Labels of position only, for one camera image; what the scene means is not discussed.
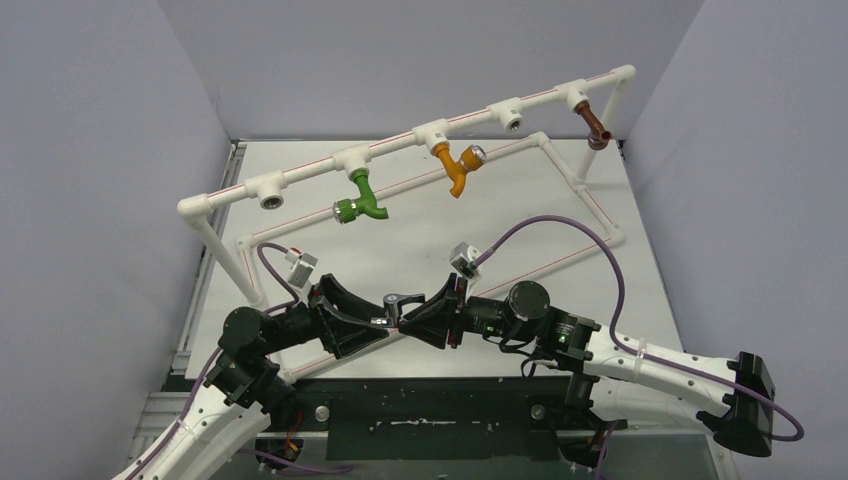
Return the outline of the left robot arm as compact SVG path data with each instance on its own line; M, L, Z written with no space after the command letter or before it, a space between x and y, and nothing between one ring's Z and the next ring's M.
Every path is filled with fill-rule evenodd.
M271 354L318 339L341 360L389 338L399 315L397 307L351 294L330 274L285 307L233 310L182 411L118 478L210 478L250 437L295 419L297 377L282 375Z

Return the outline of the chrome metal faucet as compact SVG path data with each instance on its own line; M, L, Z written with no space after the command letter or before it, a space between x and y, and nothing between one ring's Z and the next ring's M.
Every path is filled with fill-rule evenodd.
M425 295L419 294L399 294L389 293L383 297L384 312L372 317L370 323L380 327L396 328L403 316L402 309L409 304L423 304Z

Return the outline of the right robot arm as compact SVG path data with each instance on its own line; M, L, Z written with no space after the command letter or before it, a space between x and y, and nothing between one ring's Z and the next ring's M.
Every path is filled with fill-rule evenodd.
M511 287L502 300L466 294L450 277L432 298L398 321L401 334L436 348L458 346L464 334L498 338L502 350L529 342L528 358L571 373L577 390L562 400L565 419L586 427L604 421L679 425L712 436L743 455L772 453L774 383L753 353L698 357L630 337L611 338L607 326L554 307L533 281Z

